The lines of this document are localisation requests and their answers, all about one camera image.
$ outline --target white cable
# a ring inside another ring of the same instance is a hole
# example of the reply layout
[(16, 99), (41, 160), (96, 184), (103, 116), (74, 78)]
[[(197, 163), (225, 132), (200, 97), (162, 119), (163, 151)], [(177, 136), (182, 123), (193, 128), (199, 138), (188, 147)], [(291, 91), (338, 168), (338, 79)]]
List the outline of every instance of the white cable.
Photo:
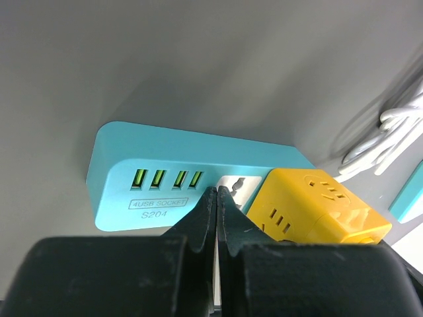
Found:
[(384, 111), (380, 120), (380, 134), (354, 147), (345, 156), (335, 180), (345, 182), (374, 166), (374, 174), (381, 175), (423, 134), (423, 81), (411, 101)]

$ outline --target yellow power adapter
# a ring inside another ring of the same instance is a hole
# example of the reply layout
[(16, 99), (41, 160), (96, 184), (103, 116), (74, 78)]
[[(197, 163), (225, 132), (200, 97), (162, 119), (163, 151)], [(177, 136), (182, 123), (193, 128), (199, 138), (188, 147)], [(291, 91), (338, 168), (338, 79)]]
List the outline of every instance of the yellow power adapter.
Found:
[(324, 170), (272, 170), (247, 217), (274, 240), (299, 243), (379, 243), (392, 227)]

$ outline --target green usb port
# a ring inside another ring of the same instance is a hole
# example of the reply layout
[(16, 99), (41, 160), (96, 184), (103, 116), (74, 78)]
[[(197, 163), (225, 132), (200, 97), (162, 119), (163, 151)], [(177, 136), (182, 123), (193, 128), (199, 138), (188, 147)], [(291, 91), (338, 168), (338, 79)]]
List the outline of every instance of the green usb port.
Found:
[(192, 177), (191, 183), (188, 188), (195, 188), (200, 181), (201, 175), (203, 172), (196, 172), (194, 176)]
[(134, 180), (132, 182), (132, 188), (141, 188), (146, 174), (147, 170), (137, 170), (137, 172), (135, 173)]
[(156, 174), (154, 175), (150, 188), (159, 188), (165, 173), (166, 173), (165, 170), (156, 170)]
[(182, 186), (182, 183), (184, 182), (185, 176), (187, 171), (181, 170), (176, 177), (176, 180), (174, 181), (173, 188), (179, 188)]

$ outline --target teal power strip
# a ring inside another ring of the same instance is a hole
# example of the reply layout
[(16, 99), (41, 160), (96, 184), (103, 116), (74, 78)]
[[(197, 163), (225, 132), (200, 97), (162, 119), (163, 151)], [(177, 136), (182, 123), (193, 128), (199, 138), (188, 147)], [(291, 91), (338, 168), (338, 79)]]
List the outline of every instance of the teal power strip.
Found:
[(87, 187), (100, 230), (173, 226), (208, 186), (227, 186), (246, 213), (271, 169), (314, 168), (295, 148), (110, 122), (97, 133)]
[(423, 161), (417, 166), (389, 208), (400, 223), (423, 214)]

